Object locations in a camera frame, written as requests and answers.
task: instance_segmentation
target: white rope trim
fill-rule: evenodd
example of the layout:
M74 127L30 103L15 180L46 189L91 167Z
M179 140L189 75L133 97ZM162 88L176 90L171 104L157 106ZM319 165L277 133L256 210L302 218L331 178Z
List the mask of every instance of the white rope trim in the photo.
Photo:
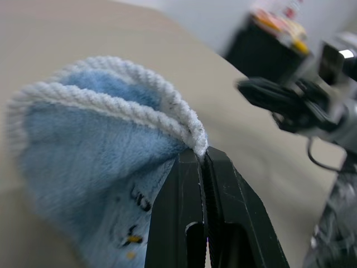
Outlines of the white rope trim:
M115 72L127 83L143 84L151 90L158 91L162 103L166 104L163 112L155 111L151 107L142 106L136 102L128 102L122 98L113 98L92 90L79 89L76 86L36 83L26 87L9 104L8 137L15 156L20 155L27 146L23 120L28 108L38 101L91 109L109 116L133 120L140 125L157 127L183 141L198 156L204 156L208 143L197 114L182 100L173 85L154 71L120 58L95 57L68 65L57 72L50 81L58 82L72 73L89 69Z
M193 148L194 151L198 155L203 155L206 152L208 142L205 130L201 121L198 120L196 112L182 99L181 94L175 90L175 87L171 83L152 70L118 57L97 56L80 60L64 67L50 81L59 82L73 72L88 69L111 70L116 72L120 77L131 79L132 83L142 84L151 90L157 91L162 98L162 111L180 121L181 124L187 126L190 130L192 139L196 141L196 146Z

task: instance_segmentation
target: red object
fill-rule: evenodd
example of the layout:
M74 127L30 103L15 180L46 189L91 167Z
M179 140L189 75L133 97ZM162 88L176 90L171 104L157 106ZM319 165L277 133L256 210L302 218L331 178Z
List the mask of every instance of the red object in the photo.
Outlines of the red object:
M292 0L291 3L284 9L283 14L291 20L294 19L302 3L303 0Z

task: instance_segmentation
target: blurry background object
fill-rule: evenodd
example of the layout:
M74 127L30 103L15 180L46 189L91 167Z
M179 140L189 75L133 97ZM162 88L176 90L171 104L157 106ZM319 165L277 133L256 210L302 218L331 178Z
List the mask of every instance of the blurry background object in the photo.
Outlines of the blurry background object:
M256 8L281 15L293 0L115 0L161 11L220 55L225 55L248 13ZM295 21L307 32L307 46L319 55L320 40L333 37L357 13L355 0L305 0Z
M287 84L309 56L305 29L262 9L240 29L224 58L247 77Z

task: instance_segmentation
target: yellow object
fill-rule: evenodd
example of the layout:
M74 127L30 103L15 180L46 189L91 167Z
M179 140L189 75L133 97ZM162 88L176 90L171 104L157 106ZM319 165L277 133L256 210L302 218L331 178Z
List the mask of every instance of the yellow object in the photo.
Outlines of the yellow object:
M307 45L300 40L295 40L295 42L293 43L293 47L295 47L298 51L300 51L304 54L308 54Z
M264 25L266 25L266 26L268 26L268 27L270 27L270 28L272 28L272 29L274 29L274 30L276 30L276 31L281 32L281 28L279 28L275 23L273 23L272 21L270 21L268 18L266 18L266 17L256 17L256 19L257 19L260 23L262 23L262 24L264 24Z
M132 260L132 259L134 259L135 257L136 257L136 253L135 253L135 252L129 251L129 252L127 253L127 258L128 258L129 260Z
M140 236L129 236L128 242L141 243L141 242L143 242L143 238Z
M286 31L293 39L305 40L307 39L307 33L300 24L295 21L289 20L288 18L283 19L286 24L284 31Z

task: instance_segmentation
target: wire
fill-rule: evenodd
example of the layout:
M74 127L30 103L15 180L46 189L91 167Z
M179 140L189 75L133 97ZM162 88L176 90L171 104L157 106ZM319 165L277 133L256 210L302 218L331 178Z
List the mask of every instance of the wire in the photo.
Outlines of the wire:
M330 170L330 171L334 171L334 172L337 172L339 174L342 174L342 173L350 173L350 174L357 174L357 171L356 170L340 170L340 169L337 169L335 167L332 167L332 166L327 166L327 165L324 165L320 162L318 162L315 158L313 158L312 154L311 154L311 147L312 147L312 144L313 144L313 138L309 138L308 141L307 141L307 146L306 146L306 151L307 151L307 156L308 158L311 160L311 162L313 162L315 165L323 168L323 169L326 169L326 170Z

